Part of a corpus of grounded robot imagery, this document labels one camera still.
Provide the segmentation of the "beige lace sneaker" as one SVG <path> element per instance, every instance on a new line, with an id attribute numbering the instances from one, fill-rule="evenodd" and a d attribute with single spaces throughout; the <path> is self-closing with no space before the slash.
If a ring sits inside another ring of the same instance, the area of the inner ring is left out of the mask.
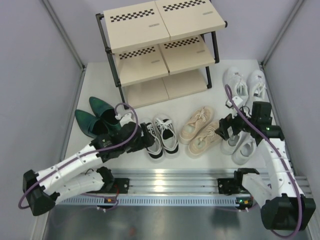
<path id="1" fill-rule="evenodd" d="M 215 110 L 210 106 L 202 106 L 197 109 L 181 128 L 179 132 L 180 142 L 184 145 L 189 144 L 212 121 L 214 115 Z"/>
<path id="2" fill-rule="evenodd" d="M 218 145 L 222 137 L 216 133 L 219 121 L 214 120 L 203 128 L 188 145 L 188 154 L 191 158 L 199 158 L 205 151 Z"/>

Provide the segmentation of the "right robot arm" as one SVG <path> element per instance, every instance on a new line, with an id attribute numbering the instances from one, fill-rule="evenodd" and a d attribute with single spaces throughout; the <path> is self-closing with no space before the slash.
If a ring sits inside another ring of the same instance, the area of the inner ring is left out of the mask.
<path id="1" fill-rule="evenodd" d="M 313 198 L 306 197 L 291 169 L 280 126 L 272 124 L 272 105 L 255 101 L 250 116 L 243 110 L 230 113 L 218 122 L 215 131 L 227 141 L 239 133 L 248 133 L 256 142 L 270 179 L 267 186 L 255 168 L 234 172 L 233 186 L 240 193 L 249 192 L 260 207 L 261 220 L 268 230 L 303 231 L 315 210 Z"/>

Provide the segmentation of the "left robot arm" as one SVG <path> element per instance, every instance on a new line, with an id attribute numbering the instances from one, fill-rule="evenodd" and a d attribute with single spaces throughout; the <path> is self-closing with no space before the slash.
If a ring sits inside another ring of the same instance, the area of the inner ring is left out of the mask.
<path id="1" fill-rule="evenodd" d="M 23 174 L 22 190 L 33 216 L 43 215 L 77 195 L 115 193 L 115 178 L 103 164 L 155 142 L 145 123 L 136 124 L 131 119 L 114 131 L 98 121 L 93 133 L 92 141 L 71 157 L 47 169 Z"/>

